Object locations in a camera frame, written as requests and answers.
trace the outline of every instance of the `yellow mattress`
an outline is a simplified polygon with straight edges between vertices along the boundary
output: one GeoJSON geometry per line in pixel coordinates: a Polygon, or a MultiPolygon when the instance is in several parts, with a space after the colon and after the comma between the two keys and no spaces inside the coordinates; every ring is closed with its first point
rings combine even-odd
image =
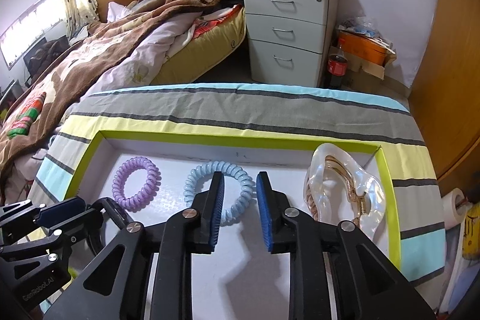
{"type": "Polygon", "coordinates": [[[231,54],[245,39],[245,9],[192,40],[167,60],[150,85],[191,83],[231,54]]]}

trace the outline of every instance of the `light blue spiral hair tie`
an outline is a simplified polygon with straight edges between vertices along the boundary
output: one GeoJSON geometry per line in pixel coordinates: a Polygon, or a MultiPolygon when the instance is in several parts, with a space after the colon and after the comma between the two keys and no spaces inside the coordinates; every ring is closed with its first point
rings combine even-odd
{"type": "Polygon", "coordinates": [[[222,210],[221,224],[232,222],[239,217],[248,207],[251,195],[254,191],[255,182],[240,166],[228,162],[208,162],[197,166],[190,171],[185,186],[183,187],[184,201],[187,207],[191,207],[195,197],[195,186],[200,178],[213,174],[215,171],[221,171],[223,174],[231,176],[240,182],[241,192],[235,203],[228,209],[222,210]]]}

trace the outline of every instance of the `orange box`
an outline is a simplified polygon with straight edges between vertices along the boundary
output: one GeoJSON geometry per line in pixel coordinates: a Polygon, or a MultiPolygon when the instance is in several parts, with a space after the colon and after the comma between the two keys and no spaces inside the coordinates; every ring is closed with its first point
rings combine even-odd
{"type": "Polygon", "coordinates": [[[385,62],[387,50],[365,37],[341,31],[338,40],[342,42],[342,50],[345,52],[378,65],[385,62]]]}

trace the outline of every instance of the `nightstand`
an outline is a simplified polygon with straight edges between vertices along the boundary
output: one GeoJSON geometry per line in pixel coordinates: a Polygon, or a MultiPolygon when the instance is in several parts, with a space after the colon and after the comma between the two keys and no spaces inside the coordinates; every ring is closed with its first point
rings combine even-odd
{"type": "Polygon", "coordinates": [[[251,78],[318,87],[338,0],[245,0],[251,78]]]}

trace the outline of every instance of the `toilet paper roll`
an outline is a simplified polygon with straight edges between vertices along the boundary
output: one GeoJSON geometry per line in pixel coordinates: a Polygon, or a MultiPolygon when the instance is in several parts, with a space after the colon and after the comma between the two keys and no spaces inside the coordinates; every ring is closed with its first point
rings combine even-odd
{"type": "Polygon", "coordinates": [[[453,228],[460,224],[465,218],[467,212],[466,207],[461,207],[459,210],[455,208],[465,196],[458,188],[453,189],[450,193],[442,198],[443,202],[443,219],[445,221],[445,229],[453,228]]]}

